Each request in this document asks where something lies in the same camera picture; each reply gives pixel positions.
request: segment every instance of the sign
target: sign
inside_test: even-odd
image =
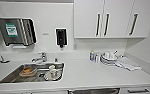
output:
[[[18,37],[17,29],[14,23],[6,23],[6,31],[9,37]]]

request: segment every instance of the plate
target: plate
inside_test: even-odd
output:
[[[118,58],[115,56],[114,58],[106,58],[104,55],[102,56],[103,58],[105,58],[106,60],[117,60]]]

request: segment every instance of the mug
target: mug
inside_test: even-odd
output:
[[[110,58],[110,59],[114,59],[114,58],[115,58],[114,52],[110,52],[109,58]]]
[[[54,77],[57,76],[58,70],[52,69],[52,70],[50,70],[49,72],[50,72],[50,74],[51,74],[51,77],[54,78]]]
[[[49,66],[49,70],[53,70],[53,69],[55,69],[55,65]]]
[[[110,58],[110,52],[109,51],[105,52],[105,58]]]

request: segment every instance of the paper towel dispenser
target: paper towel dispenser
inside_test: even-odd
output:
[[[23,44],[29,46],[36,43],[33,21],[22,18],[0,18],[0,30],[6,46]]]

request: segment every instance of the backsplash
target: backsplash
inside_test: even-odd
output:
[[[38,53],[73,51],[116,51],[123,54],[127,39],[74,39],[73,3],[0,2],[0,17],[31,18],[34,21],[37,43],[26,49],[6,47],[0,38],[1,53]],[[68,45],[61,50],[56,45],[56,28],[67,29]]]

